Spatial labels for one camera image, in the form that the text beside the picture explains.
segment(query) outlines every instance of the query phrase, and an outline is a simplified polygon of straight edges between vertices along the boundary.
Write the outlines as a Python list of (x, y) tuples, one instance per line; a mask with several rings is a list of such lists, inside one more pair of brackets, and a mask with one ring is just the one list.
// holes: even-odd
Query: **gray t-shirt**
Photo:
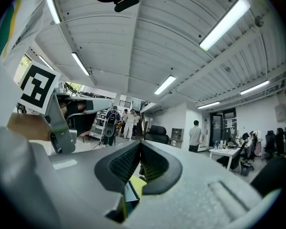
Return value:
[(201, 134), (201, 129), (197, 126), (194, 126), (190, 130), (190, 145), (193, 145), (193, 146), (199, 145), (200, 134)]

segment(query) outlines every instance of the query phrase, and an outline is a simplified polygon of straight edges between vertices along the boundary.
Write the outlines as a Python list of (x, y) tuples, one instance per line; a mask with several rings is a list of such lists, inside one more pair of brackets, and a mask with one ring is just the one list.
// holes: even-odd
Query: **white desk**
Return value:
[(232, 163), (232, 158), (237, 153), (238, 150), (240, 150), (240, 147), (238, 147), (236, 149), (227, 149), (227, 148), (226, 149), (211, 149), (210, 150), (210, 158), (212, 158), (212, 154), (229, 157), (229, 162), (228, 162), (228, 166), (227, 166), (227, 170), (229, 170), (231, 163)]

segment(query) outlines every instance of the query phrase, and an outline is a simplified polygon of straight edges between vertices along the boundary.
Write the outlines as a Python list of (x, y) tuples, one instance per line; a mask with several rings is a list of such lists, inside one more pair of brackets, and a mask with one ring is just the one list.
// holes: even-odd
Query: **man in gray shirt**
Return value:
[(202, 135), (202, 140), (200, 142), (201, 129), (198, 126), (199, 126), (199, 121), (195, 120), (194, 127), (190, 130), (190, 147), (189, 147), (190, 152), (197, 153), (199, 144), (201, 144), (204, 141), (204, 135)]

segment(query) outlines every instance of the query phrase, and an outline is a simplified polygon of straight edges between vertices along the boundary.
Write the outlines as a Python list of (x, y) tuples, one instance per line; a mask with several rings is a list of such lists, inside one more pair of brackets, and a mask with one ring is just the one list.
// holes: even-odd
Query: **tube light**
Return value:
[(47, 0), (48, 7), (50, 9), (51, 15), (54, 19), (55, 24), (59, 24), (61, 22), (61, 18), (57, 12), (57, 8), (54, 0)]
[(199, 46), (205, 51), (208, 51), (249, 8), (250, 4), (247, 0), (238, 0), (211, 32), (202, 40)]
[(269, 84), (269, 83), (270, 83), (270, 81), (265, 81), (265, 82), (263, 82), (263, 83), (260, 83), (259, 85), (256, 85), (256, 86), (254, 86), (254, 87), (251, 87), (251, 88), (249, 88), (249, 89), (247, 89), (247, 90), (244, 90), (244, 91), (240, 92), (240, 94), (241, 94), (241, 95), (244, 95), (244, 94), (246, 94), (246, 93), (248, 93), (248, 92), (254, 91), (255, 89), (260, 88), (260, 87), (262, 87), (262, 86), (265, 86), (265, 85), (267, 85), (267, 84)]
[(54, 70), (54, 69), (48, 64), (48, 62), (46, 62), (41, 56), (38, 56), (38, 58), (40, 58), (41, 61), (44, 62), (45, 65), (47, 65), (51, 70)]
[(161, 92), (163, 92), (170, 84), (172, 84), (176, 80), (176, 77), (169, 76), (166, 81), (157, 89), (157, 91), (154, 92), (154, 94), (159, 95)]
[(197, 109), (204, 109), (204, 108), (207, 108), (207, 107), (210, 107), (210, 106), (213, 106), (213, 105), (217, 105), (217, 104), (220, 104), (220, 102), (215, 102), (215, 103), (203, 105), (203, 106), (198, 107)]
[(82, 71), (84, 71), (85, 75), (90, 75), (89, 72), (87, 71), (87, 69), (85, 68), (85, 66), (83, 65), (82, 61), (81, 61), (80, 58), (78, 57), (77, 53), (72, 52), (71, 55), (72, 55), (72, 57), (75, 59), (75, 61), (77, 62), (77, 64), (80, 66), (80, 68), (82, 69)]

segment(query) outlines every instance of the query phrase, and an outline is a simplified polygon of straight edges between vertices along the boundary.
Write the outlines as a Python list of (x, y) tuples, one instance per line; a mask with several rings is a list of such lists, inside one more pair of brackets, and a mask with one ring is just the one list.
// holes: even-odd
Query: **yellow stripe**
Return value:
[(6, 54), (7, 54), (7, 48), (8, 48), (10, 39), (12, 38), (12, 36), (13, 36), (13, 34), (14, 34), (15, 22), (16, 22), (16, 15), (17, 15), (17, 12), (19, 11), (20, 4), (21, 4), (21, 0), (16, 0), (15, 10), (14, 10), (13, 16), (12, 16), (11, 21), (10, 21), (10, 34), (9, 34), (9, 39), (8, 39), (8, 42), (7, 42), (6, 45), (5, 45), (5, 49), (4, 49), (4, 53), (3, 53), (3, 57), (4, 57), (4, 58), (5, 58)]

